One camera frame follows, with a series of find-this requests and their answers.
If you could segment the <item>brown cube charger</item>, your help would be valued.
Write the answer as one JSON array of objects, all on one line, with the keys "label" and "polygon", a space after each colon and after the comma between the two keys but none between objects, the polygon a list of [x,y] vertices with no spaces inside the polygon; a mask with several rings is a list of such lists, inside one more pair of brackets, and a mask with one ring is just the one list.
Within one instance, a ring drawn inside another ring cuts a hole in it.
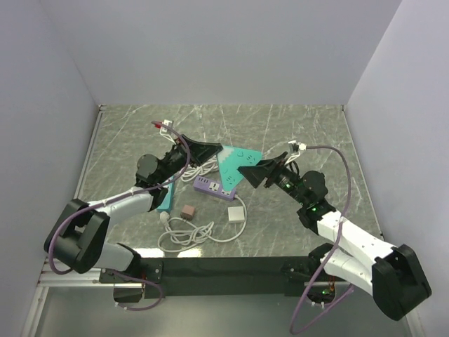
[{"label": "brown cube charger", "polygon": [[192,220],[195,214],[195,208],[190,205],[184,205],[181,212],[180,217],[185,220]]}]

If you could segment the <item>teal triangular power strip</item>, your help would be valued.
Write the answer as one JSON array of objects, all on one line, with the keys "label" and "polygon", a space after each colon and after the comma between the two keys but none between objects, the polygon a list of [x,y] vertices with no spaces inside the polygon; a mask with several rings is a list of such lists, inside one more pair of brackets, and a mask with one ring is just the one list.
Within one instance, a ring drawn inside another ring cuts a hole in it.
[{"label": "teal triangular power strip", "polygon": [[240,166],[255,166],[262,159],[261,151],[223,145],[217,163],[223,190],[233,190],[242,180]]}]

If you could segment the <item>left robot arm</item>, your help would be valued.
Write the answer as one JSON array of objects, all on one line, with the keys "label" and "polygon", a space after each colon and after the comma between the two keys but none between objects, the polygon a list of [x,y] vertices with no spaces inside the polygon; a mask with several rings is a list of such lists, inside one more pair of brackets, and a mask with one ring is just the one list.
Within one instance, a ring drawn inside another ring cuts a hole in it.
[{"label": "left robot arm", "polygon": [[54,261],[68,271],[83,274],[94,267],[113,272],[124,282],[145,274],[141,255],[123,244],[108,244],[108,229],[139,213],[155,210],[189,166],[200,167],[222,151],[219,143],[203,143],[180,135],[163,158],[142,155],[137,162],[135,185],[100,201],[71,200],[44,243],[51,270],[63,275]]}]

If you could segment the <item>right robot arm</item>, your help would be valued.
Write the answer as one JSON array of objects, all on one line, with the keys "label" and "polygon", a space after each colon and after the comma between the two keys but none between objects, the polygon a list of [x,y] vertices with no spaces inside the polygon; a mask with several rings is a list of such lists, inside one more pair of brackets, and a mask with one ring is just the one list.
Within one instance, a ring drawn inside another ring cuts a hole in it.
[{"label": "right robot arm", "polygon": [[239,167],[253,186],[278,186],[301,205],[304,227],[332,243],[308,262],[311,277],[336,276],[369,293],[388,318],[398,321],[432,294],[417,254],[407,245],[394,246],[349,221],[326,200],[325,176],[292,172],[284,155]]}]

